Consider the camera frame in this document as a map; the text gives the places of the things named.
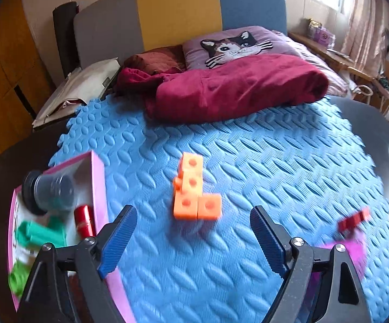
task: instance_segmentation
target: yellow headboard panel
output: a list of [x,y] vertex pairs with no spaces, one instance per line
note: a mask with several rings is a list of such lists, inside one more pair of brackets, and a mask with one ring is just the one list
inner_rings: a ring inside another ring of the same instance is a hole
[[220,0],[137,0],[145,51],[223,30]]

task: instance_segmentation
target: purple object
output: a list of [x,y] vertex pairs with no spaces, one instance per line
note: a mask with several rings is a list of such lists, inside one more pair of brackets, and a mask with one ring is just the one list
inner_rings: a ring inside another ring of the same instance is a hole
[[325,28],[317,28],[314,41],[324,47],[332,47],[335,43],[335,35]]
[[362,280],[365,276],[366,268],[366,238],[365,233],[356,228],[353,230],[351,235],[345,240],[334,241],[326,245],[319,245],[319,248],[332,249],[336,244],[343,244],[347,251],[349,252],[350,258],[355,265],[356,272],[359,276],[359,279]]

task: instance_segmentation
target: orange cube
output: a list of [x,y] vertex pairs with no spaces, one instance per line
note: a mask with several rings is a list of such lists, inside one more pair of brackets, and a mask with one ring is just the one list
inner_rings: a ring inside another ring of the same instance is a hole
[[173,190],[174,190],[174,192],[180,191],[181,187],[182,187],[182,179],[180,179],[179,177],[175,177],[173,179]]
[[371,214],[369,212],[369,208],[366,207],[364,209],[362,209],[362,211],[360,212],[360,218],[362,219],[362,221],[369,221],[371,217]]
[[202,176],[198,176],[194,173],[184,172],[182,177],[182,194],[193,194],[198,197],[202,196],[204,190],[204,180]]
[[185,172],[202,176],[204,171],[204,158],[198,154],[184,152],[179,165],[178,177],[182,178]]
[[183,195],[181,192],[175,192],[173,216],[180,220],[196,220],[197,199],[196,195]]
[[222,215],[221,194],[204,194],[199,197],[197,218],[202,220],[218,220]]

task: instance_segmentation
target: pink box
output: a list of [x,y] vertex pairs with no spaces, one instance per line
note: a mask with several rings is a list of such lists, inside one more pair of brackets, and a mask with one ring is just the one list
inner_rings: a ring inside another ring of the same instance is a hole
[[[99,233],[103,226],[109,223],[103,162],[96,153],[89,151],[46,170],[44,174],[61,170],[67,170],[68,173],[73,173],[75,183],[79,186],[77,205],[87,204],[93,206],[96,233]],[[21,186],[13,191],[8,231],[8,273],[12,271],[13,265],[18,258],[28,258],[28,260],[34,262],[34,253],[23,249],[16,242],[15,230],[18,225],[24,220],[32,220],[45,224],[47,218],[47,215],[42,217],[35,216],[26,209],[21,196]],[[76,245],[79,243],[81,238],[76,232],[73,214],[71,218],[66,220],[65,227],[67,232],[67,245]],[[118,268],[105,278],[105,282],[124,320],[127,323],[135,323],[135,316],[127,300]],[[19,300],[13,293],[12,299],[15,309],[18,310]]]
[[327,48],[333,47],[335,35],[325,28],[317,28],[314,41]]

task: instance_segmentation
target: headboard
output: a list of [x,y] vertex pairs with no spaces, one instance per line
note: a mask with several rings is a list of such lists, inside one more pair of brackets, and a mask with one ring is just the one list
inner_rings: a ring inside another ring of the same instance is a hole
[[286,34],[285,0],[99,0],[74,19],[82,68],[251,25]]

